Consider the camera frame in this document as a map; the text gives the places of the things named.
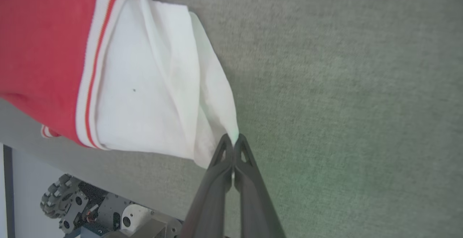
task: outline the white wall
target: white wall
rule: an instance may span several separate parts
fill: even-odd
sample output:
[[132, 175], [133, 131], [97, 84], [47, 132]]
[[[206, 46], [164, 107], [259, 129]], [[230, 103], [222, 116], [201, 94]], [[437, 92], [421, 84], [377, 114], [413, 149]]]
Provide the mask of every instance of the white wall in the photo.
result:
[[3, 167], [3, 144], [0, 143], [0, 238], [7, 236], [7, 204], [5, 199], [5, 168]]
[[46, 217], [39, 206], [43, 193], [63, 174], [59, 169], [45, 164], [25, 152], [13, 150], [16, 238], [64, 237], [63, 231], [58, 229], [59, 219]]

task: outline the red stripe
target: red stripe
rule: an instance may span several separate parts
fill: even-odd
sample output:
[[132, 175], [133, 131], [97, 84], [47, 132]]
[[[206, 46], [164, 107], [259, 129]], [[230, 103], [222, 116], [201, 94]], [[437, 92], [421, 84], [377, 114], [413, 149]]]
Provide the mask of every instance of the red stripe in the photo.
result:
[[87, 103], [86, 103], [86, 108], [85, 108], [85, 128], [86, 128], [86, 132], [87, 132], [87, 137], [90, 140], [90, 143], [94, 147], [97, 147], [97, 146], [95, 145], [95, 142], [93, 141], [92, 136], [90, 134], [90, 100], [92, 99], [92, 89], [93, 89], [93, 83], [95, 81], [96, 62], [98, 60], [99, 50], [101, 48], [101, 43], [103, 41], [103, 36], [105, 34], [106, 27], [107, 27], [108, 22], [109, 22], [109, 17], [111, 16], [111, 11], [112, 11], [112, 8], [114, 7], [114, 2], [115, 1], [116, 0], [109, 0], [108, 9], [106, 11], [105, 20], [103, 22], [103, 27], [101, 28], [101, 32], [99, 34], [98, 45], [96, 47], [95, 60], [93, 62], [92, 78], [90, 80], [90, 87], [88, 88]]

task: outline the gray floor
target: gray floor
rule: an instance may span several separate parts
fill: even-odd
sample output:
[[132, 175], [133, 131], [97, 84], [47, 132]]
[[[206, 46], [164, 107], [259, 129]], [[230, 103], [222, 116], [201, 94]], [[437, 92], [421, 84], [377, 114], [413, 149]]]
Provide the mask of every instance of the gray floor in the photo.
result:
[[[463, 0], [162, 1], [202, 21], [288, 237], [463, 236]], [[4, 101], [0, 122], [5, 144], [178, 218], [203, 174], [41, 139]]]

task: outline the white fabric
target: white fabric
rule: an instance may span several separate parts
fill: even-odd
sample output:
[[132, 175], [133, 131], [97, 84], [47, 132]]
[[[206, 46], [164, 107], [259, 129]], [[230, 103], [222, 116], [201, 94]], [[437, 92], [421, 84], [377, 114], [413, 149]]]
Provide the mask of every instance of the white fabric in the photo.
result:
[[212, 45], [187, 6], [126, 0], [107, 48], [96, 114], [108, 149], [194, 159], [238, 139], [235, 103]]
[[106, 49], [125, 1], [96, 0], [76, 107], [76, 133], [80, 142], [88, 147], [106, 149], [98, 141], [96, 106]]

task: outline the white ribbed trim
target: white ribbed trim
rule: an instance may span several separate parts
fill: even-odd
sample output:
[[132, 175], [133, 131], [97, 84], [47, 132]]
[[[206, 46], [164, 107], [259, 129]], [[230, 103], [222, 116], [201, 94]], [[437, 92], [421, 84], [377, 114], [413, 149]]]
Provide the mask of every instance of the white ribbed trim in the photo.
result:
[[[112, 31], [119, 16], [119, 12], [122, 9], [124, 2], [125, 0], [114, 0], [114, 4], [112, 5], [112, 7], [110, 6], [111, 0], [96, 0], [95, 4], [95, 11], [86, 45], [85, 64], [82, 73], [79, 94], [77, 96], [76, 109], [77, 136], [79, 137], [79, 140], [82, 142], [82, 144], [89, 147], [107, 149], [98, 141], [98, 136], [96, 133], [95, 111], [98, 99], [99, 81], [101, 79], [101, 72], [103, 68], [103, 61], [106, 53], [106, 48], [108, 46], [109, 39], [111, 37]], [[109, 14], [109, 18], [107, 19], [106, 27], [104, 27], [106, 14]], [[101, 40], [101, 45], [97, 53], [99, 40]], [[97, 54], [98, 56], [96, 59], [96, 68], [94, 69], [94, 60]], [[91, 98], [89, 100], [89, 103], [87, 103], [89, 90]], [[89, 132], [87, 130], [86, 125], [87, 113]]]
[[52, 134], [50, 133], [50, 129], [45, 125], [42, 125], [42, 128], [40, 129], [40, 134], [45, 139], [49, 139], [53, 137]]

